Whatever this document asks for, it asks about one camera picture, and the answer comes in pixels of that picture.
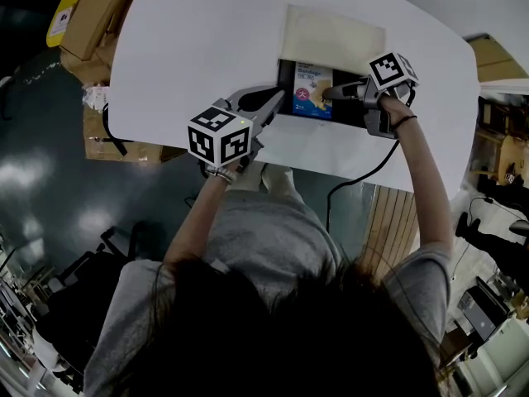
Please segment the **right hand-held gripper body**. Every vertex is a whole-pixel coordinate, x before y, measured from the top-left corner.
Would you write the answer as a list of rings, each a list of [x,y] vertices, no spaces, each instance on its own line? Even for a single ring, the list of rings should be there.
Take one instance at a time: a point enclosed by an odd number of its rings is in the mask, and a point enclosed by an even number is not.
[[[399,100],[406,99],[411,107],[416,87],[419,85],[415,69],[410,61],[398,52],[389,52],[369,62],[369,76],[365,85],[362,103],[367,109],[365,126],[372,136],[396,139],[389,115],[382,109],[379,100],[385,94]]]

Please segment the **person's left hand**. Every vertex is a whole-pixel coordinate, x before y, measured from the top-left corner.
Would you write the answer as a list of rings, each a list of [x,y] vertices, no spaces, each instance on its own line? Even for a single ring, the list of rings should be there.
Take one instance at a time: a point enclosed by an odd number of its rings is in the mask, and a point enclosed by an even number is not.
[[[246,157],[239,160],[232,161],[230,164],[225,165],[225,168],[234,175],[242,175],[248,166],[249,162]]]

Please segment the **person's right hand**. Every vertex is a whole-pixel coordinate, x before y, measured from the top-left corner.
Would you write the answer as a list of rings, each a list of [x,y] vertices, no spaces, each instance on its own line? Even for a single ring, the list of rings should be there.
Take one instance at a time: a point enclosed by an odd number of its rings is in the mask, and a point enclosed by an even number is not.
[[[380,107],[388,114],[390,125],[395,126],[403,118],[413,115],[411,109],[402,103],[399,99],[384,94],[379,100]]]

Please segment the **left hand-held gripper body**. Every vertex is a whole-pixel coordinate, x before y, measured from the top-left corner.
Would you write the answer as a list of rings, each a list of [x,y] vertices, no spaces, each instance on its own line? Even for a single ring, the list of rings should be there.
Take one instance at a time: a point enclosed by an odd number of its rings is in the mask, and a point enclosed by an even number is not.
[[[189,120],[188,153],[215,168],[236,160],[245,166],[264,147],[257,137],[264,120],[262,98],[220,98]]]

